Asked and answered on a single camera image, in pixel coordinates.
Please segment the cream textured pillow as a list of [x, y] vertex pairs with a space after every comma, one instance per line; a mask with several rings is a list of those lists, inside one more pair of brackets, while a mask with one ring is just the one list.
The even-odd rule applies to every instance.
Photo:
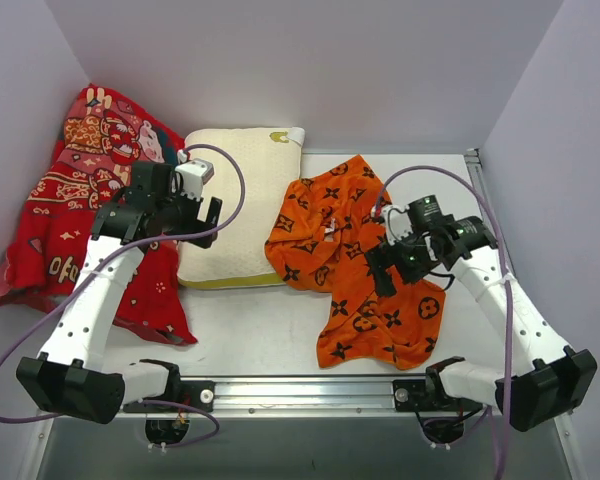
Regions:
[[187, 147], [209, 144], [236, 160], [244, 176], [243, 207], [208, 249], [179, 245], [177, 277], [200, 290], [273, 286], [282, 282], [264, 254], [289, 184], [301, 173], [305, 130], [301, 127], [202, 129], [185, 138]]

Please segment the orange black patterned pillowcase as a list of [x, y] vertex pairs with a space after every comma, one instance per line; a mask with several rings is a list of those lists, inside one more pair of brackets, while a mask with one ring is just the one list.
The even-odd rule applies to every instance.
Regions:
[[392, 271], [396, 294], [376, 293], [364, 254], [386, 238], [371, 216], [375, 204], [390, 202], [382, 185], [362, 156], [293, 181], [264, 244], [283, 282], [331, 296], [316, 344], [322, 368], [374, 358], [413, 369], [430, 358], [438, 340], [446, 297], [441, 287], [426, 280], [404, 284]]

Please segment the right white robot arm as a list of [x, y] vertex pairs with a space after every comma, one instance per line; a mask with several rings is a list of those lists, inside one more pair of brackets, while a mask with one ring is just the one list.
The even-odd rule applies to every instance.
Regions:
[[426, 402], [436, 409], [457, 399], [496, 407], [519, 432], [578, 407], [597, 371], [594, 356], [587, 349], [574, 350], [499, 265], [498, 241], [483, 220], [445, 214], [433, 195], [411, 202], [401, 213], [409, 228], [389, 233], [365, 254], [377, 294], [396, 295], [392, 271], [403, 283], [415, 284], [443, 267], [471, 294], [505, 343], [503, 371], [460, 356], [428, 367]]

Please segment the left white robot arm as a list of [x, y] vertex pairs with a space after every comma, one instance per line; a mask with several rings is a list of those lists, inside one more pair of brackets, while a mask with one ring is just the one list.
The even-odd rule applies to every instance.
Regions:
[[202, 248], [215, 240], [221, 200], [212, 198], [206, 219], [198, 218], [213, 174], [201, 159], [178, 166], [138, 162], [130, 185], [99, 208], [71, 302], [38, 355], [22, 358], [16, 369], [40, 410], [107, 424], [144, 399], [160, 411], [179, 405], [177, 365], [141, 359], [105, 373], [103, 356], [124, 293], [157, 236], [189, 234]]

